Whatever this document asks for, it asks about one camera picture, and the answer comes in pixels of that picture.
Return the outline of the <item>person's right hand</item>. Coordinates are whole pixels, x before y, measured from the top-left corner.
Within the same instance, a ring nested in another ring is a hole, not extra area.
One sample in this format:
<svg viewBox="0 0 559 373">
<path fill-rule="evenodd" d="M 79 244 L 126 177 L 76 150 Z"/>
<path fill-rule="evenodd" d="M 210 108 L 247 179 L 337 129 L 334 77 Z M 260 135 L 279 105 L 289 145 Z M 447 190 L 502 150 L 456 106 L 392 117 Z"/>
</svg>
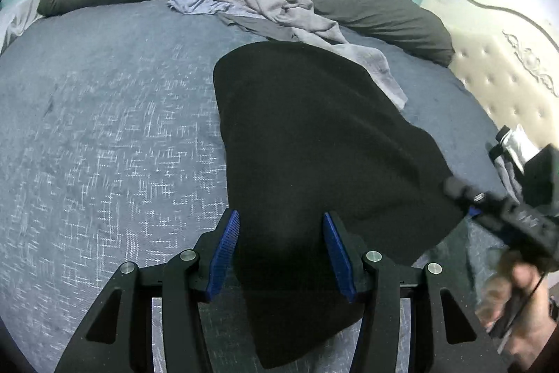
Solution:
<svg viewBox="0 0 559 373">
<path fill-rule="evenodd" d="M 518 251 L 502 253 L 493 274 L 485 283 L 475 314 L 485 329 L 500 319 L 511 295 L 518 290 L 528 299 L 513 324 L 505 349 L 522 371 L 529 370 L 557 328 L 550 316 L 547 279 L 538 268 L 522 259 Z"/>
</svg>

